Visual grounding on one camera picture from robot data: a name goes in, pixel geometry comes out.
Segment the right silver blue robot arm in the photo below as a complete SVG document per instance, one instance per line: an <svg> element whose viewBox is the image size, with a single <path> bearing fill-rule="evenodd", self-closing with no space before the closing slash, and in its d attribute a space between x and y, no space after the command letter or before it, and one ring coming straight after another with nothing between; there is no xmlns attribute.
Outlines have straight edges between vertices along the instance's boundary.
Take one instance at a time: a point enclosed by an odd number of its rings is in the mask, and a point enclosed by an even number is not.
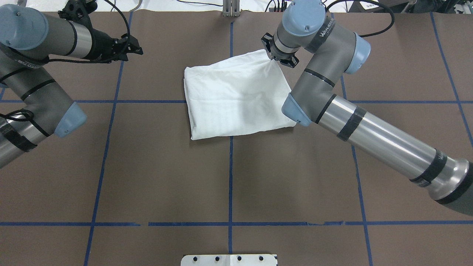
<svg viewBox="0 0 473 266"><path fill-rule="evenodd" d="M274 34L261 38L272 59L290 68L299 63L299 49L312 54L282 113L302 126L325 128L426 189L436 203L472 216L471 161L448 156L333 91L343 74L361 68L371 45L328 10L321 0L293 0Z"/></svg>

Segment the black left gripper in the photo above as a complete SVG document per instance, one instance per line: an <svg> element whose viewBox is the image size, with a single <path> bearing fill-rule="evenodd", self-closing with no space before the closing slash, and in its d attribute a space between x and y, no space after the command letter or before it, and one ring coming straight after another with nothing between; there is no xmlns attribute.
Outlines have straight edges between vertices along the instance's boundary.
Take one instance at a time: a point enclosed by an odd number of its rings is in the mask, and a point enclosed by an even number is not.
<svg viewBox="0 0 473 266"><path fill-rule="evenodd" d="M120 39L112 38L105 32L91 29L92 46L88 54L90 61L107 60L128 62L128 54L143 55L139 41L128 34Z"/></svg>

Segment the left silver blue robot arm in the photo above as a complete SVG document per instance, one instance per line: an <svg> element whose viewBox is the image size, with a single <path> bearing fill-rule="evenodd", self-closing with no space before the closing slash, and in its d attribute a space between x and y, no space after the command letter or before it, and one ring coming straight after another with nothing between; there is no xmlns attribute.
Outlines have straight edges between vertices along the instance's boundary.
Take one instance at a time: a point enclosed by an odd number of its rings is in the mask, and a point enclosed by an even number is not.
<svg viewBox="0 0 473 266"><path fill-rule="evenodd" d="M109 64L143 54L130 33L112 38L93 28L95 0L69 0L58 17L17 4L1 6L1 87L11 89L25 106L1 114L0 165L32 151L50 135L65 137L87 116L44 66L51 62Z"/></svg>

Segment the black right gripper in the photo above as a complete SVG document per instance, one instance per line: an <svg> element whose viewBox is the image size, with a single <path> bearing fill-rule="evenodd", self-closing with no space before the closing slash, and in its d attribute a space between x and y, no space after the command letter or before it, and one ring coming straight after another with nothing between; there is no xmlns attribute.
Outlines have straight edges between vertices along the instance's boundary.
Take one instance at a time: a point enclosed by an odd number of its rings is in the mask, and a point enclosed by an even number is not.
<svg viewBox="0 0 473 266"><path fill-rule="evenodd" d="M286 52L283 52L281 50L279 50L279 48L276 46L275 42L271 42L270 44L270 53L272 55L272 57L277 60L277 61L281 61L281 60L289 60L291 57L292 57L292 53L286 53Z"/></svg>

